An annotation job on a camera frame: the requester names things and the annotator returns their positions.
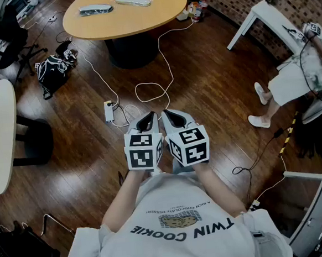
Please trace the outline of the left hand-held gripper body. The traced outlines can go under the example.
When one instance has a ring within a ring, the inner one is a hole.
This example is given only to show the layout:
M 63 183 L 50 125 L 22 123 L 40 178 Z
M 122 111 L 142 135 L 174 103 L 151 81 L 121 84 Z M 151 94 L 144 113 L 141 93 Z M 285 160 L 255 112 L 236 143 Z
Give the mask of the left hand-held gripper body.
M 163 152 L 158 115 L 147 112 L 134 119 L 124 135 L 124 154 L 129 170 L 156 170 Z

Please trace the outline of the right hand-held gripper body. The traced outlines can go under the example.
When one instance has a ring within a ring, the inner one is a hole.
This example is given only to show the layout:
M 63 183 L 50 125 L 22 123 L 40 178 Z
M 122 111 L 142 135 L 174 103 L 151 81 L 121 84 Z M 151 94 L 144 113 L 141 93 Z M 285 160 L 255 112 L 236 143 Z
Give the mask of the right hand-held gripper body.
M 204 126 L 194 121 L 190 114 L 176 109 L 162 111 L 161 119 L 169 151 L 181 165 L 209 161 L 210 139 Z

